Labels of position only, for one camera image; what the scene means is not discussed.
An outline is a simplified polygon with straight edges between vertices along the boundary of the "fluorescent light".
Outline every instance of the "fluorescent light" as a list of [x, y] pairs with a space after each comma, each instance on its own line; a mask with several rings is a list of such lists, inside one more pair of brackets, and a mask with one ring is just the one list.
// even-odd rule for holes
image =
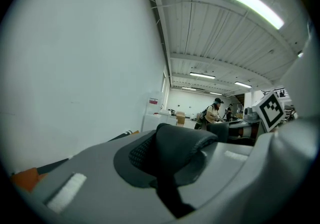
[[256, 11], [260, 16], [265, 18], [277, 30], [284, 25], [284, 21], [266, 4], [260, 0], [236, 0], [239, 1], [252, 10]]
[[240, 86], [244, 86], [246, 88], [252, 88], [252, 86], [244, 84], [244, 83], [241, 83], [241, 82], [235, 82], [235, 84], [240, 85]]
[[197, 74], [197, 73], [193, 73], [193, 72], [191, 72], [190, 75], [209, 78], [209, 79], [215, 79], [216, 78], [215, 76], [211, 76], [211, 75], [207, 75], [207, 74]]
[[219, 96], [222, 96], [222, 94], [219, 94], [219, 93], [215, 93], [215, 92], [210, 92], [210, 94], [214, 94], [214, 95], [219, 95]]
[[186, 87], [182, 87], [185, 90], [196, 90], [196, 89], [192, 89], [192, 88], [186, 88]]

